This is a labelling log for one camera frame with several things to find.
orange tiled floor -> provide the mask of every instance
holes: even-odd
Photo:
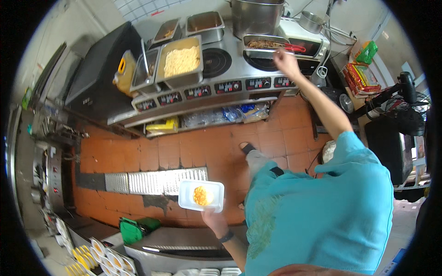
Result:
[[[93,127],[87,131],[91,137],[81,143],[82,173],[207,166],[209,180],[225,185],[224,213],[230,224],[244,220],[237,205],[244,200],[250,185],[248,166],[238,148],[240,142],[251,142],[283,169],[304,171],[325,142],[331,140],[326,134],[320,134],[317,142],[313,140],[307,105],[301,97],[284,98],[269,122],[212,127],[153,140],[126,140]],[[314,161],[311,175],[316,164]],[[132,219],[149,216],[168,226],[204,226],[199,212],[182,209],[171,200],[164,213],[159,207],[145,208],[141,195],[95,191],[75,185],[74,199],[79,214],[115,226],[121,216]]]

wristwatch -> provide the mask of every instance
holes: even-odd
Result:
[[[230,241],[233,238],[233,236],[234,236],[234,233],[229,229],[227,234],[224,237],[219,238],[218,241],[220,241],[220,243],[225,243],[225,242]]]

person's arm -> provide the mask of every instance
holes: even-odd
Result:
[[[214,209],[207,209],[206,211],[201,211],[201,215],[207,226],[210,227],[210,229],[212,229],[212,231],[215,233],[216,237],[220,239],[227,235],[229,232],[229,227],[224,216],[221,213],[215,213],[214,211]],[[244,243],[236,236],[233,236],[233,238],[224,242],[222,245],[224,245],[224,247],[230,253],[238,268],[244,272],[247,257],[247,247],[244,245]]]
[[[353,131],[345,113],[301,73],[295,56],[280,49],[274,53],[273,60],[278,69],[294,81],[309,99],[322,124],[334,140],[337,140],[339,134],[344,131]]]

control panel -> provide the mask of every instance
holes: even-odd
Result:
[[[274,87],[295,87],[296,83],[294,81],[290,81],[287,77],[277,77],[275,78]]]
[[[272,85],[271,77],[259,78],[259,79],[246,79],[247,90],[270,88],[271,85]]]
[[[184,90],[184,94],[186,95],[186,98],[188,100],[191,100],[194,98],[201,98],[204,96],[209,96],[212,94],[212,92],[210,91],[210,86],[206,85],[206,86],[201,86],[201,87],[197,87],[197,88],[186,89],[186,90]]]
[[[181,98],[181,94],[179,92],[170,93],[164,96],[158,97],[158,102],[160,105],[165,106],[171,103],[180,102],[183,99]]]
[[[216,83],[215,91],[217,94],[237,92],[243,90],[240,80],[228,81],[225,83]]]
[[[148,109],[151,109],[151,108],[154,108],[154,107],[156,107],[156,103],[155,103],[155,101],[153,99],[145,100],[145,101],[138,102],[138,103],[135,104],[135,109],[138,112],[141,112],[141,111],[144,111],[144,110],[148,110]]]

toaster oven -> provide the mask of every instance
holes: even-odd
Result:
[[[278,35],[288,39],[291,44],[305,47],[305,53],[297,53],[297,57],[321,60],[330,45],[330,41],[323,34],[310,33],[291,18],[281,18]]]

